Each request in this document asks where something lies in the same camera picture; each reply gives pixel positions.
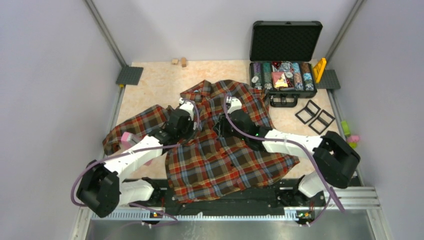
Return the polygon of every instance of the metal floor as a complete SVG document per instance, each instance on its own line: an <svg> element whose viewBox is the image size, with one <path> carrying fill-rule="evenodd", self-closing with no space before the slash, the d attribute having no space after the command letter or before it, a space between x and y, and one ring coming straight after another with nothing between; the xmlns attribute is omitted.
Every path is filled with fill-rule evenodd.
<svg viewBox="0 0 424 240"><path fill-rule="evenodd" d="M130 221L91 220L86 240L374 240L366 210L327 210L311 227L282 221L180 221L149 229Z"/></svg>

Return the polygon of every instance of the black square frame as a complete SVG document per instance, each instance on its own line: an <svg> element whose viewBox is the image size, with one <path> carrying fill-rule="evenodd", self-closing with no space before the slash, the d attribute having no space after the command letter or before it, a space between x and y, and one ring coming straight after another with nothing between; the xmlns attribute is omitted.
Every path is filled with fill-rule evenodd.
<svg viewBox="0 0 424 240"><path fill-rule="evenodd" d="M310 109L308 106L309 106L309 104L311 104L311 105L313 105L317 110L316 110L316 112L314 112L314 111L312 111L312 109ZM321 110L321 108L315 103L315 102L313 102L312 100L309 100L309 101L307 101L307 103L306 103L306 106L304 107L304 108L302 108L300 111L298 111L298 112L296 112L296 114L295 114L295 116L303 123L303 124L306 124L307 122L309 122L311 119L313 119L317 114L318 114L318 112ZM310 115L310 118L308 119L308 120L303 120L300 116L299 116L299 114L302 112L302 111L306 111L309 115Z"/></svg>
<svg viewBox="0 0 424 240"><path fill-rule="evenodd" d="M330 119L331 119L331 121L330 122L326 122L322 117L321 117L321 115L322 114L325 114L325 115L327 115ZM309 123L309 127L315 132L315 133L317 133L318 135L321 135L330 125L331 125L331 123L333 123L334 122L334 120L335 120L336 118L335 117L333 117L330 113L328 113L326 110L322 110L319 114L318 114L318 116L313 120L313 121L311 121L310 123ZM324 125L325 126L325 128L321 131L321 132L319 132L317 129L315 129L312 125L315 123L315 121L319 121L320 123L322 123L322 125Z"/></svg>

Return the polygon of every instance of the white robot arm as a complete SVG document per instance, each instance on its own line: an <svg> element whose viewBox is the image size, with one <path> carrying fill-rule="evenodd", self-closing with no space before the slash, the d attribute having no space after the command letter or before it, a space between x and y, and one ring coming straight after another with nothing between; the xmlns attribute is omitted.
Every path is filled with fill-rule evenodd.
<svg viewBox="0 0 424 240"><path fill-rule="evenodd" d="M106 160L90 169L81 179L77 198L101 218L109 215L117 206L149 200L155 190L149 182L144 179L124 180L149 160L167 152L161 147L173 146L180 139L193 134L197 128L193 122L194 106L182 98L179 103L179 108L171 113L164 127L151 131L139 143L124 151L123 156Z"/></svg>
<svg viewBox="0 0 424 240"><path fill-rule="evenodd" d="M256 137L249 138L239 134L224 115L217 127L220 134L242 138L249 147L257 151L289 154L301 158L312 156L328 185L341 189L348 187L360 156L337 133L328 131L324 136L303 136L257 126L250 120L249 115L242 111L242 103L237 98L228 97L226 103L229 106L227 113L232 124L245 134ZM296 186L296 190L307 198L312 198L325 189L316 171L302 177Z"/></svg>

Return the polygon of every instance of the plaid shirt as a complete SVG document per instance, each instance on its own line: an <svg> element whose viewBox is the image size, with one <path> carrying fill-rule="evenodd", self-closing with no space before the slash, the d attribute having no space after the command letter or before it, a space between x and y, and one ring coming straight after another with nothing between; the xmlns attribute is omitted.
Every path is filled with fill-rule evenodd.
<svg viewBox="0 0 424 240"><path fill-rule="evenodd" d="M182 98L196 103L202 128L194 139L171 149L166 156L169 186L180 202L214 200L246 188L272 185L299 163L295 156L253 151L239 138L219 137L213 127L224 112L225 93L241 101L242 110L253 122L274 127L268 102L263 101L265 93L248 84L232 80L212 84L204 80L182 92ZM155 105L117 125L103 140L104 152L110 155L119 150L124 132L146 136L159 128L172 111L170 106Z"/></svg>

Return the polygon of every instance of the gray wall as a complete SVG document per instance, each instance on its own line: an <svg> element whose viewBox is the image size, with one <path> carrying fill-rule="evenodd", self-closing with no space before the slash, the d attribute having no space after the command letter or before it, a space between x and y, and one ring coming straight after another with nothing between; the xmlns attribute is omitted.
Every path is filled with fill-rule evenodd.
<svg viewBox="0 0 424 240"><path fill-rule="evenodd" d="M355 0L95 0L127 62L248 59L252 24L321 21L327 53Z"/></svg>
<svg viewBox="0 0 424 240"><path fill-rule="evenodd" d="M395 239L423 239L423 23L422 0L369 0L330 64Z"/></svg>
<svg viewBox="0 0 424 240"><path fill-rule="evenodd" d="M69 238L120 69L82 1L0 1L1 239Z"/></svg>

